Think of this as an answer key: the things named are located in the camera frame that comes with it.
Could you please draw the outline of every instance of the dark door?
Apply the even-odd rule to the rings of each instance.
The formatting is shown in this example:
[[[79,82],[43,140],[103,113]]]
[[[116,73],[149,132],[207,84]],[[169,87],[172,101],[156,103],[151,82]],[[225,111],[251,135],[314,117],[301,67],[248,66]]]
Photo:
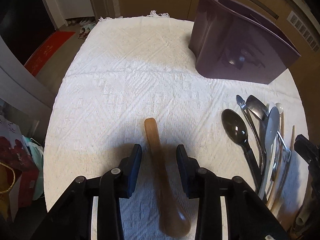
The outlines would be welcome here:
[[[0,0],[0,36],[23,65],[54,31],[42,0]]]

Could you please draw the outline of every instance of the table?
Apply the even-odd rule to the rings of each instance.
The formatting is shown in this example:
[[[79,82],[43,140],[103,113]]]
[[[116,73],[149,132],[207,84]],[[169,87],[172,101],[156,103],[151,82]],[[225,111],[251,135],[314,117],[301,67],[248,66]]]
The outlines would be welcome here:
[[[44,151],[48,210],[76,176],[101,176],[139,143],[143,157],[137,186],[130,199],[120,200],[124,237],[169,239],[158,229],[143,125],[146,118],[154,117],[172,191],[192,220],[184,239],[194,239],[198,200],[189,200],[183,193],[175,160],[178,144],[184,144],[190,157],[217,176],[231,179],[239,175],[254,188],[242,149],[228,138],[221,122],[226,108],[244,119],[237,94],[244,99],[252,94],[265,104],[282,103],[286,144],[290,145],[292,125],[296,134],[308,136],[304,109],[289,70],[269,85],[206,79],[195,70],[195,56],[188,49],[192,26],[193,22],[166,16],[135,17],[105,19],[92,30],[63,79],[50,119]],[[258,159],[254,135],[247,128]],[[307,178],[307,164],[293,152],[280,213],[296,213]],[[224,221],[224,239],[226,226]]]

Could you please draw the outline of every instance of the metal screw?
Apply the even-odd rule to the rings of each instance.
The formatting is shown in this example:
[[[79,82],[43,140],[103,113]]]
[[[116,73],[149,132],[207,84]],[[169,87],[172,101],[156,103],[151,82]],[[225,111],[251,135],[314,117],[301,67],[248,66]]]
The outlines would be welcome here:
[[[240,176],[234,176],[232,179],[236,183],[242,183],[243,182],[243,179]]]
[[[199,169],[197,170],[197,172],[198,172],[199,174],[206,174],[206,173],[207,173],[207,169],[206,169],[206,168],[199,168]]]
[[[121,172],[121,170],[119,169],[119,168],[113,168],[112,170],[111,170],[111,173],[112,174],[119,174]]]
[[[84,182],[84,176],[76,177],[76,183],[82,183],[82,182]]]

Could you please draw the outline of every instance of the gold rope handle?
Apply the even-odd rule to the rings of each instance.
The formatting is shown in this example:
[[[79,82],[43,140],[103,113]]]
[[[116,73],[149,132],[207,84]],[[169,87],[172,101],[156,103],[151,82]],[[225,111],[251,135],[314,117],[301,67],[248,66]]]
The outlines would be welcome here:
[[[14,183],[16,182],[16,174],[15,174],[13,168],[11,168],[10,166],[8,166],[7,164],[4,164],[4,163],[2,163],[2,162],[0,162],[0,164],[1,164],[2,166],[4,166],[4,167],[7,167],[9,170],[11,170],[11,171],[13,172],[13,182],[12,182],[11,186],[10,186],[8,189],[4,190],[4,191],[0,191],[0,194],[4,194],[4,193],[9,192],[9,191],[12,189]]]

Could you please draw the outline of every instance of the wooden spoon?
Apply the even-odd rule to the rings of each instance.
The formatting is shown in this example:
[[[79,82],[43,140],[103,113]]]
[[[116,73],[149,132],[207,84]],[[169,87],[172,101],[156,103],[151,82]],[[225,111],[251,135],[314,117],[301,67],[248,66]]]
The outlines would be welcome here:
[[[146,119],[144,128],[155,169],[155,188],[160,212],[159,228],[163,233],[174,238],[186,236],[190,231],[191,221],[188,214],[173,197],[165,169],[164,156],[161,152],[156,120],[154,118]]]

